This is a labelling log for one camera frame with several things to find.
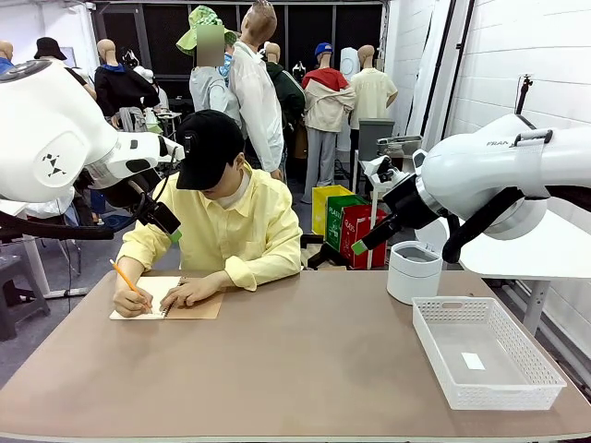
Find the hand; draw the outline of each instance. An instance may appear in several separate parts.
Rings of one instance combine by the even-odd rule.
[[[127,318],[150,314],[152,296],[143,289],[138,288],[138,291],[139,294],[128,287],[115,290],[115,311]]]
[[[279,169],[276,169],[275,171],[273,171],[271,173],[271,177],[273,177],[275,180],[279,180],[280,182],[283,181],[283,173]]]
[[[179,307],[191,307],[196,302],[211,297],[225,286],[227,275],[225,271],[222,271],[222,273],[214,272],[202,279],[182,277],[180,286],[168,291],[168,294],[160,303],[161,311],[168,309],[172,304]]]
[[[112,116],[111,125],[113,125],[115,129],[119,129],[119,117],[117,117],[116,115]]]

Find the yellow bin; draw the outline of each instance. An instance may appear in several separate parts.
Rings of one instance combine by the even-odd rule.
[[[328,197],[350,196],[353,193],[341,185],[312,189],[312,232],[324,235],[326,229],[326,200]]]

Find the white plastic basket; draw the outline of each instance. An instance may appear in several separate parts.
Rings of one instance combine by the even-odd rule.
[[[494,298],[414,298],[413,325],[452,409],[547,410],[566,386]]]

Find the green bin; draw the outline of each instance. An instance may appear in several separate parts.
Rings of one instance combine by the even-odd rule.
[[[326,230],[324,241],[336,251],[341,250],[343,209],[349,206],[367,205],[360,196],[328,197],[326,201]]]

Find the black hat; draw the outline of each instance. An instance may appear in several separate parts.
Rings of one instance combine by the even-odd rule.
[[[40,59],[41,57],[55,57],[58,60],[66,60],[67,57],[59,49],[59,44],[51,37],[41,37],[37,41],[37,53],[34,58]]]
[[[177,189],[204,191],[222,179],[226,164],[233,164],[244,149],[242,131],[224,113],[211,109],[189,115],[176,131],[185,145],[185,159],[176,181]]]

